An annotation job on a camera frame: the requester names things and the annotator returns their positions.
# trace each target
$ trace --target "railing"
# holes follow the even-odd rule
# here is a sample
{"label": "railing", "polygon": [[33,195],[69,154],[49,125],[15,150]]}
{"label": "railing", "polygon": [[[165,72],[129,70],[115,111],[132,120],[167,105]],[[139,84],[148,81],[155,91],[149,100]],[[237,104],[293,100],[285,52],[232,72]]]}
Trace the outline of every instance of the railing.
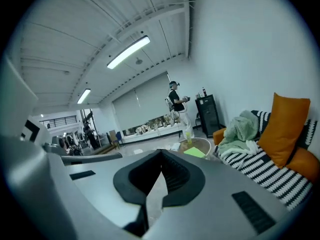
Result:
{"label": "railing", "polygon": [[48,129],[51,129],[54,127],[75,124],[75,123],[77,123],[77,116],[72,115],[72,116],[67,116],[67,117],[49,119],[49,120],[40,121],[40,123],[43,123],[44,126],[46,126]]}

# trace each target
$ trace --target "fluorescent light fixture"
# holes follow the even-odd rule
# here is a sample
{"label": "fluorescent light fixture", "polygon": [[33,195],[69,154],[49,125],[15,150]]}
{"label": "fluorescent light fixture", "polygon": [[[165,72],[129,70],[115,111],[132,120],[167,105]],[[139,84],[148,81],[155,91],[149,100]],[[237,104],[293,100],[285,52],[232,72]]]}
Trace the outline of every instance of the fluorescent light fixture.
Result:
{"label": "fluorescent light fixture", "polygon": [[113,70],[120,62],[125,60],[131,54],[139,50],[140,48],[144,47],[145,45],[150,43],[150,39],[147,35],[141,37],[130,46],[125,48],[122,52],[120,52],[113,60],[111,60],[106,66]]}
{"label": "fluorescent light fixture", "polygon": [[84,100],[86,99],[86,97],[89,95],[90,92],[91,92],[90,89],[85,89],[80,99],[78,100],[77,104],[81,104],[82,102],[84,102]]}

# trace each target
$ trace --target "round table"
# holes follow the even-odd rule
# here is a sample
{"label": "round table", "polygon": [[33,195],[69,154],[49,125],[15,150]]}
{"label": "round table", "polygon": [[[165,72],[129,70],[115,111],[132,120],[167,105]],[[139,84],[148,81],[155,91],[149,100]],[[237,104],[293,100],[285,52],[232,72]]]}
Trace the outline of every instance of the round table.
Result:
{"label": "round table", "polygon": [[205,138],[192,138],[192,143],[188,144],[187,140],[180,141],[180,147],[178,149],[178,152],[183,154],[186,150],[191,149],[192,147],[197,148],[202,153],[205,154],[203,157],[204,159],[207,159],[209,157],[210,151],[211,151],[211,143],[209,140]]}

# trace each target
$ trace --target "black cabinet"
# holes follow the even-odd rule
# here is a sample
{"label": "black cabinet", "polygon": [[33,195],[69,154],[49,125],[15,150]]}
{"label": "black cabinet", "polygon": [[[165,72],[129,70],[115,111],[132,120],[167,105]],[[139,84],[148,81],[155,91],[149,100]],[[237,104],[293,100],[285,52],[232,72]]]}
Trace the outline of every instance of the black cabinet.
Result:
{"label": "black cabinet", "polygon": [[208,95],[195,100],[198,108],[202,131],[208,137],[221,128],[214,96]]}

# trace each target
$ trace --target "white ceiling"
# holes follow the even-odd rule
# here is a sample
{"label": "white ceiling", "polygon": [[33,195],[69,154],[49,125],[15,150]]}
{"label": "white ceiling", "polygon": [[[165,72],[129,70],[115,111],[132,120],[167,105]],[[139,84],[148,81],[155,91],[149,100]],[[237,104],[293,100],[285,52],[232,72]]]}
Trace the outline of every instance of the white ceiling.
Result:
{"label": "white ceiling", "polygon": [[[21,74],[39,98],[38,111],[74,106],[85,88],[91,88],[85,103],[98,104],[138,74],[187,57],[188,1],[37,0],[23,22],[20,52]],[[107,68],[144,35],[148,45]]]}

